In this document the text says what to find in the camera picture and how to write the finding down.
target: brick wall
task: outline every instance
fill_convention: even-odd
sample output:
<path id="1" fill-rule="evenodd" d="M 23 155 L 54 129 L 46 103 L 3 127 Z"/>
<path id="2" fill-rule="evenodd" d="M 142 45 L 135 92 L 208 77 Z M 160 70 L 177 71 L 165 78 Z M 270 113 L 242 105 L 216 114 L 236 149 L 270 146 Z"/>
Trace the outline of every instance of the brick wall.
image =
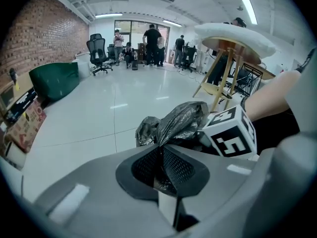
<path id="1" fill-rule="evenodd" d="M 88 51 L 89 27 L 58 0 L 30 0 L 13 21 L 0 51 L 0 87 L 50 62 L 70 62 Z"/>

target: forearm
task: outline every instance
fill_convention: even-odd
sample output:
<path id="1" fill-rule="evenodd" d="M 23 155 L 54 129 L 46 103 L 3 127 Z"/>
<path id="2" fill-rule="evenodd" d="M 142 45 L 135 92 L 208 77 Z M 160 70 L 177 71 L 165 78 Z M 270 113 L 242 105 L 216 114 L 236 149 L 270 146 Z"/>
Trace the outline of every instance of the forearm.
<path id="1" fill-rule="evenodd" d="M 245 109 L 250 120 L 255 121 L 289 109 L 285 96 L 300 76 L 296 70 L 283 72 L 251 95 L 245 101 Z"/>

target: black perforated gripper pad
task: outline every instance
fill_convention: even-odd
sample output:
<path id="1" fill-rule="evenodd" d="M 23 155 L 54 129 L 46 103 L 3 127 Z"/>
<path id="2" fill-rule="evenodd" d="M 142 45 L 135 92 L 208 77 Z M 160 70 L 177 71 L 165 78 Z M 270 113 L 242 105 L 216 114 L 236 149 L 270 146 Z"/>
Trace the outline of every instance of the black perforated gripper pad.
<path id="1" fill-rule="evenodd" d="M 170 146 L 157 145 L 124 160 L 116 170 L 116 179 L 128 194 L 155 201 L 158 191 L 180 198 L 197 195 L 209 176 L 203 163 Z"/>

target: white cushion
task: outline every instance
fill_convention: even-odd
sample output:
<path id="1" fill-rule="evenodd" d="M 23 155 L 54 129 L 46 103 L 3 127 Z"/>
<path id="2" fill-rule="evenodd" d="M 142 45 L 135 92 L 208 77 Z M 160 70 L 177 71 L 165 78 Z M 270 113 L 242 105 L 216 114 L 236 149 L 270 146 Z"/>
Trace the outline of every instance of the white cushion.
<path id="1" fill-rule="evenodd" d="M 195 33 L 198 34 L 201 39 L 224 37 L 241 42 L 253 49 L 262 59 L 270 57 L 276 51 L 275 45 L 262 34 L 235 25 L 206 23 L 195 26 Z"/>

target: white cube with black markers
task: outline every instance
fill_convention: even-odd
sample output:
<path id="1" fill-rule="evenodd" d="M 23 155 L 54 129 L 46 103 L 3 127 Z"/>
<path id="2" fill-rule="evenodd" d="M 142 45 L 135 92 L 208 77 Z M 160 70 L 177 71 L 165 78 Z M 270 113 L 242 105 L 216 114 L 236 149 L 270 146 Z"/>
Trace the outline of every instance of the white cube with black markers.
<path id="1" fill-rule="evenodd" d="M 256 131 L 240 105 L 217 113 L 203 132 L 220 156 L 248 159 L 257 154 Z"/>

